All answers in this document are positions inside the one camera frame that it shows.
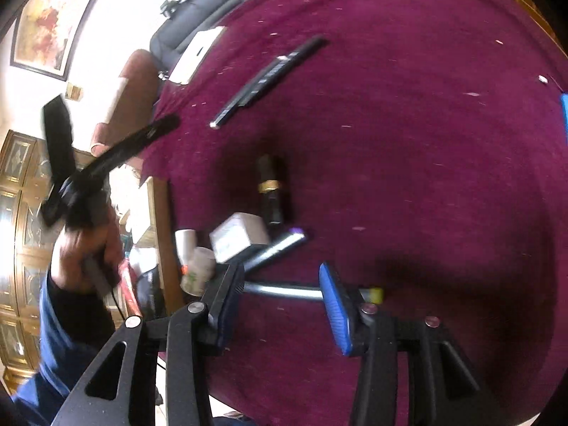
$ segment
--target white paper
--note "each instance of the white paper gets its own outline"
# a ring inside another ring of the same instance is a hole
[[[187,49],[181,55],[169,80],[174,83],[188,84],[206,54],[215,43],[215,40],[218,39],[224,29],[225,27],[221,26],[208,31],[197,32]]]

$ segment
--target black marker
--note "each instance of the black marker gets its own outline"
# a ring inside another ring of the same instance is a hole
[[[279,56],[275,60],[279,62],[264,75],[256,85],[244,96],[239,105],[250,107],[258,99],[262,98],[274,85],[276,85],[294,67],[299,66],[307,57],[324,46],[327,40],[321,35],[316,35],[297,47],[288,56]]]
[[[219,129],[219,127],[225,123],[228,119],[230,119],[234,113],[237,111],[238,107],[241,106],[240,102],[244,96],[254,87],[258,81],[266,75],[268,71],[270,71],[276,64],[280,62],[280,59],[274,59],[270,64],[264,67],[259,73],[255,75],[255,77],[248,82],[241,90],[233,96],[233,98],[225,104],[225,107],[217,114],[215,119],[209,123],[209,126],[212,129]]]

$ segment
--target cable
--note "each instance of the cable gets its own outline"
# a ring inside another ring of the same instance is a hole
[[[118,301],[116,301],[116,298],[114,296],[114,290],[111,290],[110,294],[113,297],[113,301],[116,304],[116,308],[118,309],[118,312],[120,312],[120,317],[122,317],[122,321],[124,322],[126,319],[124,318],[124,314],[122,313],[122,309],[120,309],[120,306],[118,305]]]

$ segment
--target picture frame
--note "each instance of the picture frame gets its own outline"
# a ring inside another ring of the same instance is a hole
[[[16,19],[10,65],[67,81],[97,0],[29,0]]]

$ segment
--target white box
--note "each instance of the white box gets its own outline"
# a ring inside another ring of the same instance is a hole
[[[235,213],[209,235],[217,263],[247,258],[271,239],[262,218],[249,213]]]

